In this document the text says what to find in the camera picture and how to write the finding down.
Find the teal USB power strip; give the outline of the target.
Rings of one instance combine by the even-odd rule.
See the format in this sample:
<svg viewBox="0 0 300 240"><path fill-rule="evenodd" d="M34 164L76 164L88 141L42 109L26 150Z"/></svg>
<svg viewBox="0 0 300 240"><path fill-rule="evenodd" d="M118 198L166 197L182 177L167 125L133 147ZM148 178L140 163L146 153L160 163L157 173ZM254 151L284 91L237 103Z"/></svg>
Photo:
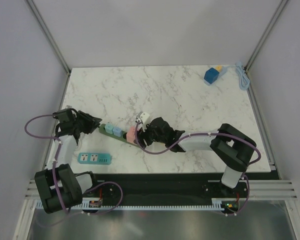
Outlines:
<svg viewBox="0 0 300 240"><path fill-rule="evenodd" d="M81 152L77 157L77 161L83 165L110 165L112 156L108 153Z"/></svg>

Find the pink cube plug adapter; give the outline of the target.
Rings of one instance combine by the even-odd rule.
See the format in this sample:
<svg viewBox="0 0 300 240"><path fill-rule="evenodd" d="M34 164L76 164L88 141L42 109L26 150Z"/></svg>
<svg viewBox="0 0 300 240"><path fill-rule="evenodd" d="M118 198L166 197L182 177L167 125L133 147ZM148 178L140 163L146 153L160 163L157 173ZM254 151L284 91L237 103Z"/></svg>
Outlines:
<svg viewBox="0 0 300 240"><path fill-rule="evenodd" d="M130 129L128 130L128 132L126 133L126 141L129 144L137 145L136 138L135 138L135 131L136 131L136 127L131 126Z"/></svg>

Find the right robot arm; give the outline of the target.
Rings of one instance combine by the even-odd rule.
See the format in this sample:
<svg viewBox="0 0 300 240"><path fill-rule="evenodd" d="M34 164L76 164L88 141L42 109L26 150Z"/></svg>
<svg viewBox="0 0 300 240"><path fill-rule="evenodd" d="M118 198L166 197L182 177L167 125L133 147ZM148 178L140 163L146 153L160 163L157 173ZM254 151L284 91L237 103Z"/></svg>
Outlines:
<svg viewBox="0 0 300 240"><path fill-rule="evenodd" d="M149 121L141 113L136 117L135 143L150 155L161 155L168 151L212 151L226 165L219 184L225 197L237 191L237 184L248 167L261 159L254 140L228 123L210 132L187 133L173 129L162 117Z"/></svg>

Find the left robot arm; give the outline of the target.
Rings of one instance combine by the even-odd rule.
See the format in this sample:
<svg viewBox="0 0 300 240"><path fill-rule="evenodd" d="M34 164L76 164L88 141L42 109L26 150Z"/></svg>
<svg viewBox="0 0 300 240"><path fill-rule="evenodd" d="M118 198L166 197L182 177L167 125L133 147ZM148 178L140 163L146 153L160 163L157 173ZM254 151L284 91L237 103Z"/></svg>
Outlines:
<svg viewBox="0 0 300 240"><path fill-rule="evenodd" d="M67 213L71 207L82 203L83 193L94 197L100 191L99 183L92 179L82 185L71 169L70 161L81 134L93 133L102 119L73 108L59 110L51 116L58 120L53 137L56 149L51 166L36 172L34 180L44 211L47 214Z"/></svg>

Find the green power strip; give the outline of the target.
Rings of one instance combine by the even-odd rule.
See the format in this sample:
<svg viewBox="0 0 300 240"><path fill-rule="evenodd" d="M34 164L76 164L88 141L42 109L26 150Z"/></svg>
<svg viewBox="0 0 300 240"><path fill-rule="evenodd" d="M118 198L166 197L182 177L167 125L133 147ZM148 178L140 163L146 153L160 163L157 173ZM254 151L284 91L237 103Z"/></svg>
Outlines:
<svg viewBox="0 0 300 240"><path fill-rule="evenodd" d="M114 126L111 123L101 124L99 127L99 132L101 134L123 143L139 147L135 138L135 130L136 126L132 126L128 131L124 131L120 127Z"/></svg>

